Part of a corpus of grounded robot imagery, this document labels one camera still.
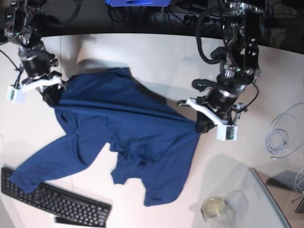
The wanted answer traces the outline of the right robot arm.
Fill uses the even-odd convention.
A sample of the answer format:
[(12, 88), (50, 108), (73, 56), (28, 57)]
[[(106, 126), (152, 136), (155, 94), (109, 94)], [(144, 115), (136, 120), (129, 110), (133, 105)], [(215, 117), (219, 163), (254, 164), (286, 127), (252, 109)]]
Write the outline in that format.
[(54, 107), (66, 89), (62, 74), (53, 69), (59, 60), (46, 50), (41, 40), (45, 3), (44, 0), (13, 0), (0, 11), (0, 29), (7, 42), (18, 45), (21, 61), (15, 66), (17, 75), (6, 93), (6, 98), (14, 104), (23, 103), (26, 93), (36, 90), (45, 103)]

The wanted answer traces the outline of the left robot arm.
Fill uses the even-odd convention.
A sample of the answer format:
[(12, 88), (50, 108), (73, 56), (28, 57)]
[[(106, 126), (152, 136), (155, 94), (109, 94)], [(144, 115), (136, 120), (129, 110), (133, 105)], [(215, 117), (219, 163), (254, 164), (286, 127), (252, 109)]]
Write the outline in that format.
[[(231, 133), (243, 112), (252, 104), (237, 103), (246, 86), (255, 85), (260, 76), (258, 63), (265, 1), (219, 0), (217, 6), (204, 10), (196, 24), (196, 42), (202, 60), (209, 65), (220, 65), (216, 81), (195, 79), (194, 89), (207, 95), (193, 99), (197, 112), (196, 131), (204, 134), (221, 124)], [(217, 13), (224, 45), (207, 58), (203, 52), (201, 32), (205, 19)]]

